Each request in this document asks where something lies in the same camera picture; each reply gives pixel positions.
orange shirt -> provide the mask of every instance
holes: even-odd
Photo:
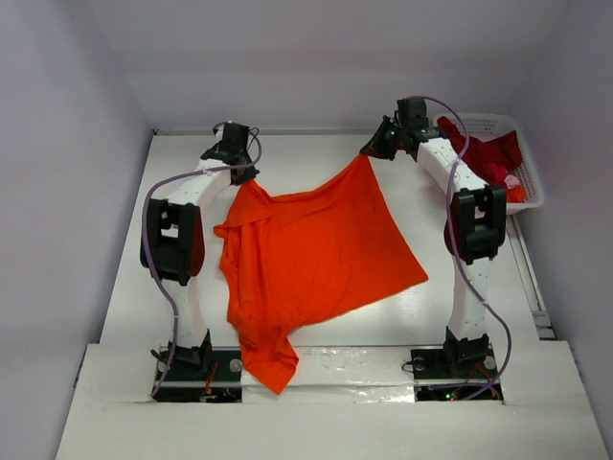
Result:
[[[270,196],[243,184],[215,233],[243,365],[277,394],[298,364],[292,331],[428,279],[364,155],[311,192]]]

laundry basket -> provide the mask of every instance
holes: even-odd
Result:
[[[513,118],[506,115],[492,115],[489,113],[459,113],[458,115],[462,117],[466,129],[468,129],[468,135],[477,137],[482,141],[503,136],[513,130],[517,131],[517,141],[519,142],[523,161],[519,168],[510,173],[519,179],[519,182],[526,191],[526,201],[523,203],[507,203],[507,214],[515,214],[522,209],[537,208],[543,204],[545,195],[534,168],[530,149]],[[437,115],[434,118],[435,126],[438,125],[441,117],[447,117],[462,132],[462,127],[458,120],[450,113]]]

black base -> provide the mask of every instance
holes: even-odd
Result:
[[[488,349],[488,357],[494,358],[494,353]],[[443,348],[436,349],[417,349],[411,350],[411,363],[413,366],[414,380],[467,380],[469,377],[478,379],[485,378],[481,371],[477,369],[476,364],[480,364],[482,369],[485,369],[488,374],[493,377],[498,373],[498,370],[488,369],[481,360],[471,367],[464,367],[452,370],[446,360],[446,353]]]
[[[491,377],[496,375],[496,369],[488,369],[484,363],[489,357],[493,358],[493,351],[487,334],[458,340],[447,328],[442,348],[411,350],[410,364],[415,380],[466,380],[482,375],[479,366]]]
[[[168,350],[152,354],[160,361],[155,384],[162,377]],[[242,362],[238,348],[213,348],[207,334],[197,348],[176,347],[175,358],[153,399],[160,403],[240,403]]]
[[[415,401],[446,401],[446,402],[454,402],[461,401],[464,398],[470,396],[475,391],[477,391],[479,387],[466,385],[462,386],[461,383],[458,383],[458,388],[432,388],[429,386],[416,386],[415,387]],[[502,389],[498,383],[493,385],[493,390],[496,391],[500,398],[502,398]],[[496,393],[492,393],[491,390],[484,391],[480,395],[477,395],[472,401],[501,401],[499,400]]]

white wall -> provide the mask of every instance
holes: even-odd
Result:
[[[0,6],[0,458],[54,458],[150,129],[83,2]]]
[[[545,205],[522,216],[544,300],[613,453],[613,3],[572,3],[517,93]]]
[[[399,97],[506,112],[566,0],[89,0],[149,122],[372,127]]]

red garment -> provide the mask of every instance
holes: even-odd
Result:
[[[449,137],[451,146],[460,153],[464,146],[465,138],[446,117],[439,119],[439,127]],[[522,162],[521,150],[517,142],[517,132],[511,131],[502,137],[490,141],[482,141],[470,136],[470,144],[463,160],[469,168],[485,180],[489,185],[505,185],[505,176],[496,173],[491,164],[504,167],[508,172],[519,168]]]
[[[524,201],[526,201],[526,191],[521,185],[507,190],[508,203],[523,203]]]
[[[298,364],[292,331],[427,280],[365,155],[312,192],[246,182],[215,233],[245,369],[277,394]]]

